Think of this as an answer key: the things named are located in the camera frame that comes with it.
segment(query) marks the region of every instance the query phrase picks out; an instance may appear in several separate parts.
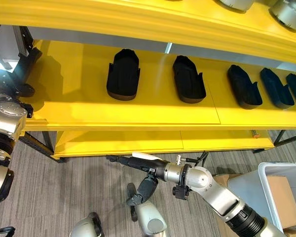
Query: yellow shelf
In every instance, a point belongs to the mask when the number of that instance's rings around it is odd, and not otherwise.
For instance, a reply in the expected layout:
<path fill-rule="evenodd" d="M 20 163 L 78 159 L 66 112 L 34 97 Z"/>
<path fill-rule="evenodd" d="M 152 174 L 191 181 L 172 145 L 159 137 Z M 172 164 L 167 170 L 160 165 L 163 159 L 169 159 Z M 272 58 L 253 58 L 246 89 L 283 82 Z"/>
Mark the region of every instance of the yellow shelf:
<path fill-rule="evenodd" d="M 296 104 L 273 106 L 259 78 L 262 67 L 239 64 L 258 81 L 263 105 L 240 108 L 227 79 L 230 62 L 190 57 L 203 72 L 207 96 L 197 104 L 179 100 L 172 70 L 176 55 L 136 50 L 140 59 L 138 93 L 118 101 L 106 92 L 109 63 L 120 48 L 40 40 L 43 52 L 29 77 L 36 93 L 23 98 L 34 108 L 33 130 L 235 130 L 296 129 Z M 283 83 L 288 71 L 276 70 Z"/>
<path fill-rule="evenodd" d="M 58 132 L 55 158 L 107 154 L 216 151 L 273 148 L 267 131 L 63 131 Z"/>
<path fill-rule="evenodd" d="M 0 0 L 0 24 L 96 32 L 296 63 L 296 33 L 255 2 L 240 14 L 214 0 Z"/>
<path fill-rule="evenodd" d="M 292 96 L 295 101 L 294 106 L 285 110 L 277 108 L 272 104 L 260 78 L 260 71 L 263 67 L 246 64 L 237 65 L 248 73 L 252 82 L 258 82 L 263 104 L 253 110 L 240 108 L 231 92 L 231 86 L 226 76 L 230 63 L 212 61 L 210 64 L 207 64 L 204 72 L 211 75 L 211 78 L 215 78 L 215 80 L 209 79 L 208 84 L 221 126 L 234 124 L 238 127 L 251 126 L 258 127 L 259 129 L 273 129 L 276 127 L 296 128 L 296 99 L 293 94 Z M 283 85 L 287 84 L 286 76 L 290 72 L 279 69 L 272 69 L 272 71 L 280 78 Z"/>

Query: metal bracket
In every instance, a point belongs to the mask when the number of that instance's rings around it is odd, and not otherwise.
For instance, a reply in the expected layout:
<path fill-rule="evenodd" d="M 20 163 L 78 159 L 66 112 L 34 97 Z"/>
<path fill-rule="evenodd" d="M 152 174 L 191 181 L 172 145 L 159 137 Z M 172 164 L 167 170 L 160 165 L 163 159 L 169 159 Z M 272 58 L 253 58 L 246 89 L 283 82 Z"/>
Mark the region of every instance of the metal bracket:
<path fill-rule="evenodd" d="M 42 133 L 43 133 L 43 137 L 44 137 L 44 141 L 45 141 L 46 145 L 43 144 L 42 142 L 40 142 L 35 137 L 33 137 L 28 132 L 25 132 L 23 137 L 19 137 L 19 140 L 57 163 L 66 162 L 66 160 L 64 158 L 54 159 L 52 157 L 54 155 L 54 149 L 53 149 L 53 145 L 50 140 L 49 133 L 48 133 L 48 131 L 43 131 Z"/>
<path fill-rule="evenodd" d="M 189 168 L 192 168 L 192 166 L 189 165 L 189 164 L 184 165 L 184 167 L 183 167 L 183 169 L 181 170 L 181 173 L 180 173 L 179 183 L 175 187 L 173 187 L 173 189 L 172 189 L 172 194 L 177 199 L 187 200 L 187 196 L 188 196 L 188 194 L 190 192 L 190 189 L 186 185 L 185 178 L 186 178 L 187 170 Z"/>
<path fill-rule="evenodd" d="M 27 56 L 27 51 L 30 52 L 33 48 L 33 38 L 29 29 L 26 26 L 13 26 L 13 31 L 16 43 L 20 54 Z"/>

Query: silver robot arm segment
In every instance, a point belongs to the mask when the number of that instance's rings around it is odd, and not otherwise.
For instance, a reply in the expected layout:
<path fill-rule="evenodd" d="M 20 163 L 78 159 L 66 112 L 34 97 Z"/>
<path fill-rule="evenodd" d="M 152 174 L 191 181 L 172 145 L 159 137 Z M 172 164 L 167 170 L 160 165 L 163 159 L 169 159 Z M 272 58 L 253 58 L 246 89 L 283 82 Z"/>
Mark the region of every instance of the silver robot arm segment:
<path fill-rule="evenodd" d="M 155 205 L 147 200 L 143 204 L 136 205 L 138 224 L 146 237 L 167 237 L 167 223 Z"/>
<path fill-rule="evenodd" d="M 165 169 L 165 181 L 178 183 L 182 166 L 170 163 Z M 228 188 L 218 184 L 203 167 L 188 168 L 185 184 L 212 207 L 219 217 L 240 237 L 284 237 L 267 219 L 259 216 Z"/>
<path fill-rule="evenodd" d="M 14 173 L 7 167 L 11 161 L 14 144 L 25 126 L 26 117 L 27 111 L 18 103 L 0 103 L 0 202 L 9 195 L 13 182 Z M 14 233 L 12 227 L 2 229 L 3 233 L 5 230 L 10 230 L 10 236 Z"/>
<path fill-rule="evenodd" d="M 71 231 L 70 237 L 104 237 L 99 215 L 90 213 L 86 218 L 79 221 Z"/>

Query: silver cylindrical object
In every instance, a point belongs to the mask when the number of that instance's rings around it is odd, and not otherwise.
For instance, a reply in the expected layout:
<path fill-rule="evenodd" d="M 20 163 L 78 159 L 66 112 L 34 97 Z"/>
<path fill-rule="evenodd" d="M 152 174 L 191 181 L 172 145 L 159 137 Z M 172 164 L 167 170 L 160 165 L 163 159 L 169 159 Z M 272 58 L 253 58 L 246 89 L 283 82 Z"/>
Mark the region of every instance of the silver cylindrical object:
<path fill-rule="evenodd" d="M 167 237 L 167 223 L 152 202 L 135 206 L 138 224 L 145 237 Z"/>
<path fill-rule="evenodd" d="M 264 219 L 264 228 L 257 233 L 256 237 L 285 237 L 278 228 L 276 228 L 269 220 Z"/>
<path fill-rule="evenodd" d="M 270 13 L 281 24 L 296 31 L 296 0 L 278 0 Z"/>
<path fill-rule="evenodd" d="M 168 163 L 164 169 L 164 180 L 176 184 L 179 183 L 182 168 L 183 166 Z"/>
<path fill-rule="evenodd" d="M 228 7 L 241 10 L 241 11 L 247 11 L 252 6 L 254 0 L 220 0 L 223 4 L 225 4 Z"/>

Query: black metal leg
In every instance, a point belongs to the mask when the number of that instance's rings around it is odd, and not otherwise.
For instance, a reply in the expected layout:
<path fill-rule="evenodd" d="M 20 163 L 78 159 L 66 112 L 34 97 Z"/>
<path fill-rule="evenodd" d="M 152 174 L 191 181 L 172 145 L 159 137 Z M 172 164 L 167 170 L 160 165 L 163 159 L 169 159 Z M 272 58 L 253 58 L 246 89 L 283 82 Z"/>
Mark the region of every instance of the black metal leg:
<path fill-rule="evenodd" d="M 275 143 L 278 143 L 281 140 L 281 138 L 283 137 L 284 132 L 285 132 L 285 130 L 280 131 L 280 133 L 278 134 L 277 138 L 274 141 L 274 145 L 275 145 Z"/>
<path fill-rule="evenodd" d="M 275 141 L 273 143 L 275 147 L 279 147 L 279 146 L 296 141 L 296 136 L 290 137 L 290 138 L 285 139 L 283 141 L 280 141 L 284 132 L 285 132 L 285 130 L 281 130 L 280 133 L 278 134 L 277 138 L 275 139 Z M 263 151 L 265 151 L 265 149 L 256 149 L 256 150 L 253 150 L 253 153 L 255 154 L 255 153 L 259 153 L 259 152 L 263 152 Z"/>
<path fill-rule="evenodd" d="M 51 143 L 51 140 L 50 140 L 49 132 L 43 131 L 42 133 L 43 133 L 43 137 L 44 137 L 44 141 L 45 141 L 46 146 L 54 152 L 54 148 L 53 148 L 53 144 Z"/>
<path fill-rule="evenodd" d="M 209 152 L 204 152 L 204 153 L 205 153 L 205 155 L 204 155 L 204 158 L 202 160 L 202 167 L 204 167 L 204 165 L 205 165 L 205 161 L 206 161 L 206 159 L 208 157 Z"/>
<path fill-rule="evenodd" d="M 64 163 L 65 159 L 63 159 L 63 158 L 54 159 L 52 157 L 52 155 L 54 155 L 54 150 L 52 149 L 52 143 L 50 141 L 49 133 L 48 132 L 43 133 L 43 136 L 44 136 L 44 140 L 45 140 L 47 146 L 45 144 L 43 144 L 42 142 L 40 142 L 35 137 L 33 137 L 28 132 L 25 132 L 23 137 L 19 137 L 19 140 L 21 142 L 25 143 L 26 145 L 28 145 L 29 147 L 33 148 L 34 150 L 38 151 L 39 153 L 47 156 L 48 158 L 50 158 L 58 163 Z"/>
<path fill-rule="evenodd" d="M 294 142 L 294 141 L 296 141 L 296 136 L 294 136 L 294 137 L 290 137 L 290 138 L 285 139 L 285 140 L 283 140 L 283 141 L 275 141 L 275 142 L 274 142 L 274 146 L 275 146 L 275 147 L 279 147 L 279 146 L 282 146 L 282 145 L 285 145 L 285 144 L 287 144 L 287 143 Z"/>

